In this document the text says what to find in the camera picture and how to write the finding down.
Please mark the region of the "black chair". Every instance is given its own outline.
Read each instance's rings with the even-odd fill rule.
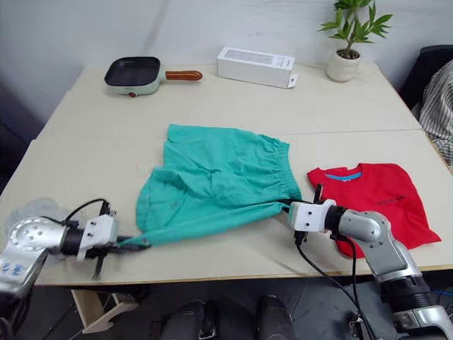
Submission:
[[[411,73],[399,91],[400,97],[410,109],[422,100],[431,77],[452,59],[453,45],[427,46],[420,50]]]

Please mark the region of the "white pot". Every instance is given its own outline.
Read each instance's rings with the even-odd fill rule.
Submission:
[[[357,59],[345,59],[340,57],[335,51],[331,61],[327,65],[327,75],[336,81],[351,80],[357,73],[362,57],[359,55]]]

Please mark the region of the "white table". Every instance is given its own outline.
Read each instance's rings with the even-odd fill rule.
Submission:
[[[87,69],[68,91],[42,137],[165,137],[169,123],[234,127],[268,135],[414,130],[420,125],[376,64],[363,63],[352,81],[335,83],[319,66],[297,64],[295,89],[232,81],[199,69],[200,82],[165,82],[150,96],[109,94],[105,69]]]
[[[425,206],[430,227],[444,240],[411,251],[423,270],[453,268],[452,177],[423,132],[376,131],[273,135],[291,144],[290,163],[304,197],[313,191],[306,173],[318,166],[356,166],[393,162],[411,176]],[[154,166],[162,162],[164,139],[40,138],[34,141],[0,197],[0,222],[17,207],[50,197],[71,209],[103,196],[118,211],[121,234],[137,234],[135,202]],[[325,271],[350,274],[351,262],[323,234],[310,235],[304,247]],[[91,276],[94,262],[67,259],[49,264],[39,284],[155,283],[226,278],[312,276],[315,271],[294,247],[285,214],[203,239],[167,244],[138,254],[109,255],[100,282]],[[369,273],[363,260],[359,273]]]

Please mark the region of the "wooden handle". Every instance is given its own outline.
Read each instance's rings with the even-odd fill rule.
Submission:
[[[199,71],[167,71],[165,72],[167,80],[200,80],[203,75]]]

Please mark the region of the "white wall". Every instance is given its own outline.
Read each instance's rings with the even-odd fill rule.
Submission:
[[[214,63],[223,45],[325,62],[334,0],[0,0],[0,77],[45,122],[86,65],[154,55]],[[453,44],[452,0],[377,0],[387,40],[358,45],[400,86],[421,47]]]

